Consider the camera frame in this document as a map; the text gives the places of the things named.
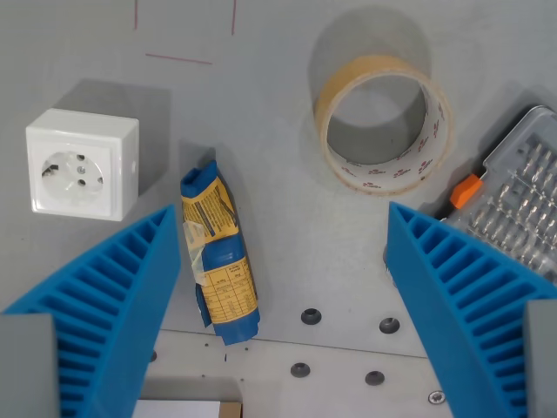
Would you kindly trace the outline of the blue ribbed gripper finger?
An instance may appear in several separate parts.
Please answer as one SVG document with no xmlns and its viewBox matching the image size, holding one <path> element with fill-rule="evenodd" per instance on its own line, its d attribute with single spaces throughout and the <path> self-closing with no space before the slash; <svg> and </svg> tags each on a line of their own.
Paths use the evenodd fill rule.
<svg viewBox="0 0 557 418">
<path fill-rule="evenodd" d="M 455 417 L 527 416 L 522 321 L 556 288 L 412 208 L 389 205 L 386 266 Z"/>
<path fill-rule="evenodd" d="M 62 417 L 130 417 L 181 267 L 175 207 L 112 235 L 13 302 L 53 319 Z"/>
</svg>

